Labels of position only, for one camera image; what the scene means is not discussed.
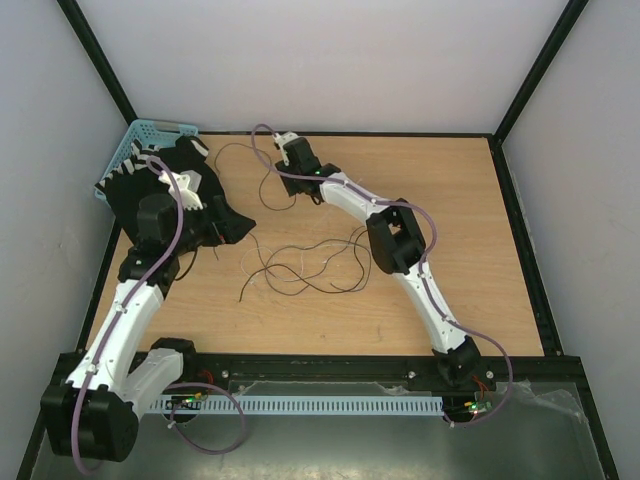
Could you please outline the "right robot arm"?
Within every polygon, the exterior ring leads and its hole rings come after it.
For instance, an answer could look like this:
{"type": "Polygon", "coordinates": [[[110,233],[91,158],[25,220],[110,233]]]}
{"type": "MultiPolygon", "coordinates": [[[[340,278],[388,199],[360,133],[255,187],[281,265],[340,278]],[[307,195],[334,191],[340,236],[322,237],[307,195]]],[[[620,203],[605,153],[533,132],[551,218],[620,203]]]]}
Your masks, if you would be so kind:
{"type": "Polygon", "coordinates": [[[437,376],[447,388],[468,382],[480,362],[474,340],[458,324],[440,292],[427,260],[426,243],[415,214],[423,211],[403,198],[380,197],[358,185],[337,166],[323,165],[309,141],[293,132],[273,136],[282,160],[276,163],[287,193],[306,194],[333,205],[366,227],[377,267],[406,291],[427,330],[437,376]]]}

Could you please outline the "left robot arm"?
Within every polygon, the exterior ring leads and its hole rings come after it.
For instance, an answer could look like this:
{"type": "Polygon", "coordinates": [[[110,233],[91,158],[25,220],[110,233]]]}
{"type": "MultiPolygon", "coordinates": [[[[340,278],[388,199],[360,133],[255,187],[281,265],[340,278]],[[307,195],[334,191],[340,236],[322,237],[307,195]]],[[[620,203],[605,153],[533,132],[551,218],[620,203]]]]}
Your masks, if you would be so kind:
{"type": "Polygon", "coordinates": [[[84,473],[91,471],[88,459],[121,462],[129,456],[141,418],[165,391],[213,389],[198,379],[200,364],[191,340],[161,338],[140,363],[134,357],[179,275],[181,256],[236,244],[256,225],[222,195],[192,205],[155,193],[111,206],[132,242],[119,268],[114,299],[78,365],[41,398],[53,451],[71,457],[84,473]]]}

